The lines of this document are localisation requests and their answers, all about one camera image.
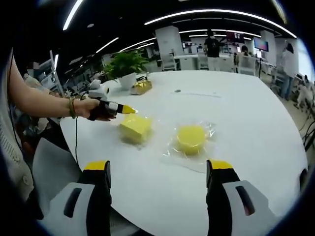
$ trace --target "bracelet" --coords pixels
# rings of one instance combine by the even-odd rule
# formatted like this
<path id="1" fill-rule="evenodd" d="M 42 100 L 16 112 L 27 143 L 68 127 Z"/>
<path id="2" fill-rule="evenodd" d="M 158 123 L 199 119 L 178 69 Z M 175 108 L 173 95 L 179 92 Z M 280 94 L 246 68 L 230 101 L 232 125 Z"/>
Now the bracelet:
<path id="1" fill-rule="evenodd" d="M 73 98 L 69 98 L 69 112 L 70 112 L 70 116 L 75 119 L 76 114 L 75 114 L 75 110 L 74 110 L 74 105 L 73 105 Z"/>

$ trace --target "ceiling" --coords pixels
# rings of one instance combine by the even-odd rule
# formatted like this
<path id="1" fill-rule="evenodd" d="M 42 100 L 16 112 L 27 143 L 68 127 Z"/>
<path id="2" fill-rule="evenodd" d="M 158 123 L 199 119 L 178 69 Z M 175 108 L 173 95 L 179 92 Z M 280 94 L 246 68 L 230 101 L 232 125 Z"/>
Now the ceiling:
<path id="1" fill-rule="evenodd" d="M 251 13 L 275 22 L 293 33 L 297 30 L 289 21 L 287 25 L 279 16 L 272 1 L 268 0 L 83 0 L 67 30 L 64 23 L 76 0 L 46 0 L 29 18 L 28 32 L 32 44 L 32 58 L 39 62 L 49 59 L 49 50 L 59 54 L 57 72 L 64 73 L 80 67 L 89 56 L 116 37 L 118 40 L 104 48 L 90 60 L 101 55 L 118 52 L 132 44 L 154 37 L 156 29 L 174 25 L 179 31 L 198 29 L 239 30 L 259 34 L 261 30 L 276 31 L 275 35 L 292 37 L 276 26 L 243 15 L 230 13 L 195 13 L 167 18 L 149 25 L 145 22 L 161 16 L 198 9 L 228 9 Z M 69 65 L 79 57 L 80 61 Z"/>

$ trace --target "round yellow sponge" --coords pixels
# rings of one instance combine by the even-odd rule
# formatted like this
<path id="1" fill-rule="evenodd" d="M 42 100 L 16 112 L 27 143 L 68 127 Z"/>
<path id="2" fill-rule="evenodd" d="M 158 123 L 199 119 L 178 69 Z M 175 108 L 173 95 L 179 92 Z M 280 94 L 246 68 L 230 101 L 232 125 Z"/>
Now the round yellow sponge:
<path id="1" fill-rule="evenodd" d="M 196 155 L 206 142 L 204 128 L 200 125 L 183 125 L 177 132 L 177 144 L 186 155 Z"/>

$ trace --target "yellow sponge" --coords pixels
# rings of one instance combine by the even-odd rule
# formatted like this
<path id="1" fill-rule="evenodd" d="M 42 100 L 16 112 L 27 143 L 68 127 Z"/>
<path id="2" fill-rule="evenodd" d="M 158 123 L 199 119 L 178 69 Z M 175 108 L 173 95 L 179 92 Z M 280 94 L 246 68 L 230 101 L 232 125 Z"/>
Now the yellow sponge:
<path id="1" fill-rule="evenodd" d="M 200 125 L 184 125 L 178 129 L 177 144 L 186 155 L 198 154 L 206 142 L 204 128 Z"/>
<path id="2" fill-rule="evenodd" d="M 137 114 L 126 115 L 120 124 L 120 132 L 123 139 L 134 144 L 140 144 L 149 138 L 152 121 Z"/>

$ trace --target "white round table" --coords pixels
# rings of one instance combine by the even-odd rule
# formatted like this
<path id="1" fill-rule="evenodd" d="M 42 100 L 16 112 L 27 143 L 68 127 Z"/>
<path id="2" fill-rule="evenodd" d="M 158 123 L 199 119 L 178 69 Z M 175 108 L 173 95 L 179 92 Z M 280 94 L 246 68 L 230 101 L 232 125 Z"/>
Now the white round table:
<path id="1" fill-rule="evenodd" d="M 161 161 L 176 125 L 216 124 L 214 159 L 231 163 L 269 200 L 276 215 L 288 212 L 307 166 L 299 132 L 279 99 L 257 77 L 215 71 L 150 74 L 153 89 L 141 96 L 121 91 L 109 99 L 152 117 L 155 134 L 139 150 L 119 140 L 118 124 L 78 119 L 78 160 L 111 161 L 112 207 L 131 223 L 156 236 L 204 236 L 208 232 L 206 175 Z M 75 121 L 61 121 L 75 155 Z"/>

